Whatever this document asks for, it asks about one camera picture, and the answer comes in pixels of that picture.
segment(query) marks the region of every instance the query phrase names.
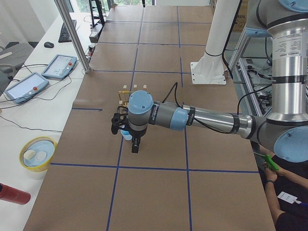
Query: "green tool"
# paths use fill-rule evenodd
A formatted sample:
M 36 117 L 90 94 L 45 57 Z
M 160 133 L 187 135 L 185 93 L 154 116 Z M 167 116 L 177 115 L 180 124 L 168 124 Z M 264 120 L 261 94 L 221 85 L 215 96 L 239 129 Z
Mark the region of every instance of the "green tool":
M 262 154 L 255 153 L 255 152 L 254 152 L 254 154 L 258 155 L 258 156 L 261 156 L 265 160 L 265 162 L 267 163 L 267 167 L 270 170 L 275 170 L 275 171 L 279 170 L 277 164 L 275 164 L 275 162 L 271 159 L 270 155 L 262 155 Z

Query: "keyboard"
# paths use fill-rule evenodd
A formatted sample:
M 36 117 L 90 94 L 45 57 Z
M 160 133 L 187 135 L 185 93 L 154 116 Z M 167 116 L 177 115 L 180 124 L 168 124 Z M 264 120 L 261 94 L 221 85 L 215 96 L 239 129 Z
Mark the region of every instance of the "keyboard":
M 76 28 L 76 24 L 77 24 L 77 20 L 72 20 L 74 27 Z M 59 40 L 58 42 L 71 42 L 71 38 L 68 34 L 68 31 L 66 29 L 66 26 L 64 25 L 64 23 L 62 24 L 61 27 L 61 32 L 60 32 L 60 36 L 59 36 Z

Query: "red can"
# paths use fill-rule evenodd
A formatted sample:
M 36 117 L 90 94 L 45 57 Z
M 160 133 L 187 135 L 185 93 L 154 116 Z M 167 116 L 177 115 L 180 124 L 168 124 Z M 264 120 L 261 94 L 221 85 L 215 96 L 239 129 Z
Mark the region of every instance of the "red can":
M 30 198 L 29 193 L 0 183 L 0 200 L 24 205 L 28 203 Z

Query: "white table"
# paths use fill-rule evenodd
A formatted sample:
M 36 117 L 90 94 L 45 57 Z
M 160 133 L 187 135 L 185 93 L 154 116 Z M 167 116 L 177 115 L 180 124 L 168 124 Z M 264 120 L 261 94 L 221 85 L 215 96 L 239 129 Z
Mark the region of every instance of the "white table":
M 89 39 L 90 24 L 84 21 L 86 15 L 89 15 L 89 13 L 72 14 L 72 19 L 77 19 L 76 29 L 84 51 L 87 50 L 89 45 L 92 45 Z M 61 17 L 58 16 L 37 47 L 33 50 L 25 65 L 48 64 L 56 54 L 77 57 L 72 42 L 58 43 L 62 23 Z M 54 43 L 54 48 L 45 48 L 43 45 L 46 41 Z M 41 73 L 44 68 L 37 66 L 29 67 L 32 72 L 36 71 L 38 73 Z M 30 72 L 26 68 L 23 68 L 17 73 L 15 79 L 21 80 L 29 74 Z M 84 77 L 81 64 L 75 68 L 70 74 L 70 77 L 71 80 L 67 77 L 65 80 L 38 95 L 38 97 L 44 99 L 51 99 L 61 87 L 72 81 L 59 92 L 54 100 L 44 101 L 32 99 L 21 106 L 3 109 L 0 115 L 14 121 L 22 127 L 62 131 Z M 50 80 L 50 84 L 56 82 L 58 81 Z M 4 96 L 0 97 L 0 101 L 5 101 Z M 0 108 L 14 105 L 16 104 L 13 102 L 0 103 Z M 17 205 L 0 200 L 0 230 L 2 231 L 19 231 L 24 228 L 39 192 L 46 172 L 30 172 L 23 168 L 18 160 L 22 147 L 31 139 L 39 136 L 48 136 L 58 142 L 61 133 L 21 129 L 0 118 L 0 182 L 31 194 L 31 199 L 26 205 Z

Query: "computer mouse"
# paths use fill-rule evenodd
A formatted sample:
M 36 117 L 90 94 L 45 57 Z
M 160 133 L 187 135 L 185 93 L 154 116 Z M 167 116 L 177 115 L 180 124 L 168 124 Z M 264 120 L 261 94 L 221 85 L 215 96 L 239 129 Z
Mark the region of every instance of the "computer mouse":
M 52 42 L 45 42 L 45 43 L 44 43 L 44 47 L 53 48 L 53 47 L 54 47 L 54 44 L 53 44 Z

